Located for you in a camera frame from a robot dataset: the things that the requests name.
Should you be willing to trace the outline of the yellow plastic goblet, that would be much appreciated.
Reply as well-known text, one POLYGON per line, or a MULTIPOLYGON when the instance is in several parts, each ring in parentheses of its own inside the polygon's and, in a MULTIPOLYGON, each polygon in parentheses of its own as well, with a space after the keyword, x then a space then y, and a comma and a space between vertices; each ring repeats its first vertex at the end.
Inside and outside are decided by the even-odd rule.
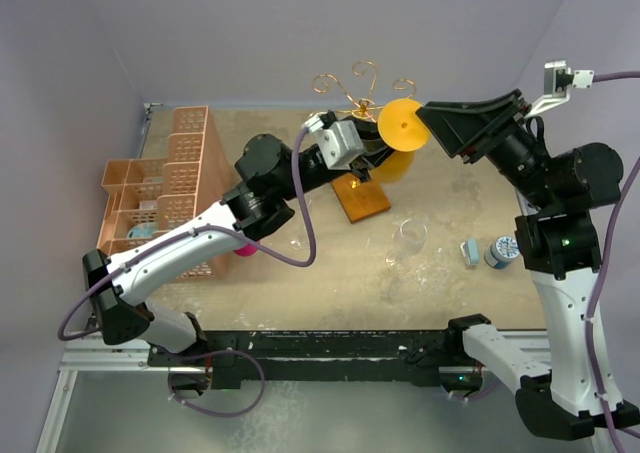
POLYGON ((375 181, 385 184, 401 180, 411 167, 415 152, 429 141, 431 131, 417 116, 420 108, 420 102, 400 98, 387 103, 380 111, 378 132, 393 152, 372 170, 375 181))

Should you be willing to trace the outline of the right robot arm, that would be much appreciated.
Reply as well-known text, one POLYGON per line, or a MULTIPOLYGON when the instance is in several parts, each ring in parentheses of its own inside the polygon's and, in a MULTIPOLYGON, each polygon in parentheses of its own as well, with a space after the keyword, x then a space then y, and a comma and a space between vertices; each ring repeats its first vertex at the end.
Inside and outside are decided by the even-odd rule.
POLYGON ((488 367, 535 436, 574 441, 637 425, 639 410, 608 365, 597 303, 605 263, 591 219, 622 197, 619 154, 600 142, 550 154, 543 121, 519 91, 484 102, 431 101, 416 115, 450 157, 489 160, 524 200, 515 237, 543 307, 551 360, 533 360, 481 315, 450 322, 446 356, 488 367))

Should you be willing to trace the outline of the small light blue box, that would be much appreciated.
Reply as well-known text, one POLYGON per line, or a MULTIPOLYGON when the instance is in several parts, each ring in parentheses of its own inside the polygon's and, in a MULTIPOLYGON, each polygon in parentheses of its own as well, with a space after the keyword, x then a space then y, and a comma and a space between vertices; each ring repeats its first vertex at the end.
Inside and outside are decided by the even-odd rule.
POLYGON ((477 241, 469 238, 460 245, 461 254, 468 267, 476 267, 479 264, 479 248, 477 241))

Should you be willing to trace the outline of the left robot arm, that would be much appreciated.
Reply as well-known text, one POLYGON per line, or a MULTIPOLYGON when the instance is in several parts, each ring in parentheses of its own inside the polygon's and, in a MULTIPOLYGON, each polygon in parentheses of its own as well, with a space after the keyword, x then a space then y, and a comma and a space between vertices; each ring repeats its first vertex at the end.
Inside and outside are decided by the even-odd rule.
POLYGON ((346 174, 367 181, 397 151, 374 123, 330 112, 308 120, 297 139, 308 135, 315 142, 307 149, 271 134, 254 136, 235 163, 239 184, 203 212, 123 252, 84 255, 88 300, 105 344, 142 339, 184 365, 198 363, 206 338, 195 315, 153 305, 151 295, 207 260, 257 247, 294 217, 290 201, 302 203, 305 193, 346 174))

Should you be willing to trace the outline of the clear tilted wine glass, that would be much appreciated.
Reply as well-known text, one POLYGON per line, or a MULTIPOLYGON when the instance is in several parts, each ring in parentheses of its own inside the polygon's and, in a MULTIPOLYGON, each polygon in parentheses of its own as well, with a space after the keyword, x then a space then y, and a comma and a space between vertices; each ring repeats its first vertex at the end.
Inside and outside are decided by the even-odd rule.
POLYGON ((393 247, 385 257, 387 268, 396 273, 405 273, 411 268, 412 258, 426 243, 428 229, 417 219, 403 221, 393 236, 393 247))

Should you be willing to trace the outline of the peach plastic basket organizer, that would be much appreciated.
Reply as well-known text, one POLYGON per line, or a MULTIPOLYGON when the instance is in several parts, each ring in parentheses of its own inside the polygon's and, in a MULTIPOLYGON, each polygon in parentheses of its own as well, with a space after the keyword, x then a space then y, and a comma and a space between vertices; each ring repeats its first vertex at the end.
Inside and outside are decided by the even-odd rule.
POLYGON ((97 248, 107 255, 140 247, 204 212, 232 187, 209 108, 174 109, 168 155, 110 160, 101 186, 108 201, 97 248))

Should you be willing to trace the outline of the magenta plastic goblet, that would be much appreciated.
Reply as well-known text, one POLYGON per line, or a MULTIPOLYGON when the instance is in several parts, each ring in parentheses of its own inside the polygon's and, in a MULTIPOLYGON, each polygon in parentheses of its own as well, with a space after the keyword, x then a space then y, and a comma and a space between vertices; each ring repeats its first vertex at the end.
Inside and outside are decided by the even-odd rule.
POLYGON ((245 244, 239 249, 236 249, 234 253, 239 257, 250 257, 258 251, 258 248, 252 244, 245 244))

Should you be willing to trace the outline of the clear champagne flute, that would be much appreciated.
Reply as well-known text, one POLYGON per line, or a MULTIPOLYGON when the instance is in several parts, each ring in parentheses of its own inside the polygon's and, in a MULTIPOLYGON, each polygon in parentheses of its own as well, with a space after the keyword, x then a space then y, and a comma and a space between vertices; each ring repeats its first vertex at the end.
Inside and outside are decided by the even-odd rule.
POLYGON ((295 250, 302 250, 309 246, 309 238, 300 203, 297 200, 293 200, 289 203, 289 206, 294 211, 294 216, 291 220, 289 244, 295 250))

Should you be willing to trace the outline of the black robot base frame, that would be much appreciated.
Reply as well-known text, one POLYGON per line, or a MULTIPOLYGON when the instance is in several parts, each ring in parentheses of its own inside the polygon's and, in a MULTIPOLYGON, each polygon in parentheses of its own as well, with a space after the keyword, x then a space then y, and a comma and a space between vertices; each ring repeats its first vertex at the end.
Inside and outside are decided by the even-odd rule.
POLYGON ((208 331, 211 360, 171 356, 152 346, 149 363, 179 371, 208 366, 213 389, 245 381, 402 382, 476 392, 481 367, 450 348, 444 330, 208 331))

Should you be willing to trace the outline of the wooden rack base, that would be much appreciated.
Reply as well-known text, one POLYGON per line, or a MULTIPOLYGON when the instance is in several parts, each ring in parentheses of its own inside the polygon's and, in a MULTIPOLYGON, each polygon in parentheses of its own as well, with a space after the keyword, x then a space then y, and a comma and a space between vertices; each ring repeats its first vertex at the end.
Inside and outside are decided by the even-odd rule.
POLYGON ((391 203, 379 183, 361 182, 346 174, 331 182, 331 187, 350 223, 354 224, 391 209, 391 203))

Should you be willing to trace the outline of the aluminium rail frame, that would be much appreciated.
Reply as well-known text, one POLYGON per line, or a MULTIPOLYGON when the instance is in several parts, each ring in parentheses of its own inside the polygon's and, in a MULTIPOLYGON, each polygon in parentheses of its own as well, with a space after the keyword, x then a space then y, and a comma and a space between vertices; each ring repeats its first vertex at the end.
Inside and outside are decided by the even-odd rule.
POLYGON ((38 452, 207 452, 211 420, 168 401, 167 377, 136 340, 69 343, 58 367, 38 452))

